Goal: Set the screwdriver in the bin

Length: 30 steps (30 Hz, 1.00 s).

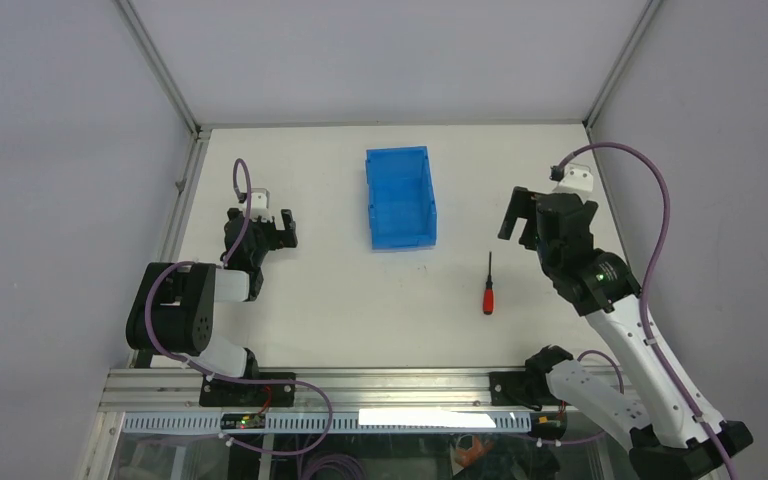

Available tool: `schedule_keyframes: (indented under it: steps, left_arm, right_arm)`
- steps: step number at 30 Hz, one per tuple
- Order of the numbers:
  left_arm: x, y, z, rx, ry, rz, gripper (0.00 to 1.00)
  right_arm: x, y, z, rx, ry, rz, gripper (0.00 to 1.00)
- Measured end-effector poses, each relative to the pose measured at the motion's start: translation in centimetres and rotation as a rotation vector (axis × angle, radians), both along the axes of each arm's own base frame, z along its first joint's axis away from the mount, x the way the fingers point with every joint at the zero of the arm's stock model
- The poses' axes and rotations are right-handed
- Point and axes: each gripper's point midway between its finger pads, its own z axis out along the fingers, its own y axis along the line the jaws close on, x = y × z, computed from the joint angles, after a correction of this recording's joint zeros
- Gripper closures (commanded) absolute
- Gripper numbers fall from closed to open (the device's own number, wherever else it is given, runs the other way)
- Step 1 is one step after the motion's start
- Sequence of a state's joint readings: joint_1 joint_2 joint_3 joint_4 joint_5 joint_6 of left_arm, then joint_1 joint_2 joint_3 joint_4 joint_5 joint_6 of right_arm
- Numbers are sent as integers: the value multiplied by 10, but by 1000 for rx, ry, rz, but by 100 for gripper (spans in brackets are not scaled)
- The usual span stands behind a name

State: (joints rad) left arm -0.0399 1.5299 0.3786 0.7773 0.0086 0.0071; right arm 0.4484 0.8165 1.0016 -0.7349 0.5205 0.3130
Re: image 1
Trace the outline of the red handled screwdriver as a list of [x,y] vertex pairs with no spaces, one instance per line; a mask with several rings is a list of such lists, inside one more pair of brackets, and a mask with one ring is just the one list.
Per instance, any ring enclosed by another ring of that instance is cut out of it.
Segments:
[[493,253],[488,253],[488,268],[485,279],[485,288],[482,298],[482,312],[484,315],[492,315],[495,309],[495,295],[493,290],[493,275],[492,275]]

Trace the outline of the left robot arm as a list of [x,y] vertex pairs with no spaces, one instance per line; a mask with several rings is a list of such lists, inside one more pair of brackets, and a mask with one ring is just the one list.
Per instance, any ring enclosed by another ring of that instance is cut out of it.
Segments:
[[257,359],[214,329],[217,303],[255,301],[264,283],[268,253],[298,246],[292,211],[280,211],[283,227],[268,211],[246,220],[239,208],[224,225],[226,265],[153,262],[147,265],[126,321],[129,347],[164,355],[223,380],[222,392],[237,406],[254,403],[261,392]]

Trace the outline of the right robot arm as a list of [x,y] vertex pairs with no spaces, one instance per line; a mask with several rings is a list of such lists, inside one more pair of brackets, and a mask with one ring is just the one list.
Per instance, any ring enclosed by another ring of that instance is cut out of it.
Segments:
[[498,236],[510,239],[524,221],[520,245],[537,253],[555,291],[609,346],[638,398],[594,379],[557,345],[529,357],[518,379],[491,386],[504,401],[535,411],[574,406],[624,448],[641,479],[700,479],[754,438],[743,422],[725,419],[707,401],[659,339],[627,264],[594,247],[590,224],[597,209],[575,193],[516,187]]

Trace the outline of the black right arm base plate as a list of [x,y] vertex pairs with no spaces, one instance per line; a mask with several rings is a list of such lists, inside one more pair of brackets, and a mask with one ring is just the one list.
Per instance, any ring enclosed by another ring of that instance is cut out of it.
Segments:
[[546,375],[525,370],[492,371],[488,380],[493,406],[522,406],[534,411],[561,406],[561,400],[549,390]]

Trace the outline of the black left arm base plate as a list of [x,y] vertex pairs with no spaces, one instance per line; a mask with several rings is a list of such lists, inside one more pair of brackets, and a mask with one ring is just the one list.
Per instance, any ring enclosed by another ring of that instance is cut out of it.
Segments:
[[260,379],[272,381],[270,385],[243,385],[219,379],[208,381],[203,378],[198,404],[201,407],[217,408],[261,408],[292,407],[295,401],[295,386],[286,380],[295,380],[296,374],[289,371],[266,372]]

